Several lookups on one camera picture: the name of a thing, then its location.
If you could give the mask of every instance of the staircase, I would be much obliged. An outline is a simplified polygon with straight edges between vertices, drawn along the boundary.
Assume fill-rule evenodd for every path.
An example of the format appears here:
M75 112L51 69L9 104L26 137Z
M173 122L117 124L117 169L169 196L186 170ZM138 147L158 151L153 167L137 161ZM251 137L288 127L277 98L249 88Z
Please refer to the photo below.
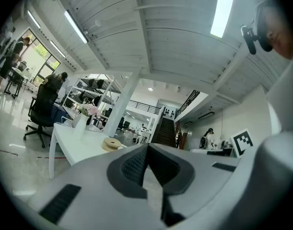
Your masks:
M175 134L173 120L163 118L155 143L175 147Z

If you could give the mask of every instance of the glossy floor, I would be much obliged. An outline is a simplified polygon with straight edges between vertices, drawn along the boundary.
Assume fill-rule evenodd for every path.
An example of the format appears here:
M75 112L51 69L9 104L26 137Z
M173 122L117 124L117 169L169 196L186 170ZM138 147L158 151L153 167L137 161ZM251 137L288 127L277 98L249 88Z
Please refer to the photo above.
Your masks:
M4 91L7 82L3 81ZM30 135L23 140L29 122L28 110L32 93L22 87L19 96L14 100L10 95L0 95L0 180L15 195L32 194L49 181L48 156L49 137L43 137L45 148L41 147L39 137ZM44 131L52 134L53 128ZM55 173L60 174L70 167L60 147L56 146Z

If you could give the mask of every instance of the floor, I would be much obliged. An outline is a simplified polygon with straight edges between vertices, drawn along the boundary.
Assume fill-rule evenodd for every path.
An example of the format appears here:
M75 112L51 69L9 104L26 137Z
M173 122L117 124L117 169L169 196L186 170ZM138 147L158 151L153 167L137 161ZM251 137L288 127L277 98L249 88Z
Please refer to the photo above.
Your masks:
M4 91L7 82L3 81L1 91ZM28 110L32 100L32 93L20 90L19 96L14 100L10 95L0 95L0 180L5 188L23 200L35 193L41 186L49 182L48 156L49 137L43 137L45 148L37 135L27 136L27 124L37 127L29 122ZM53 128L44 130L52 134ZM122 144L130 147L134 145L132 132L116 132L115 138ZM56 145L55 176L58 176L70 167L59 145ZM148 203L160 217L162 202L162 187L152 171L147 168L143 187L147 189Z

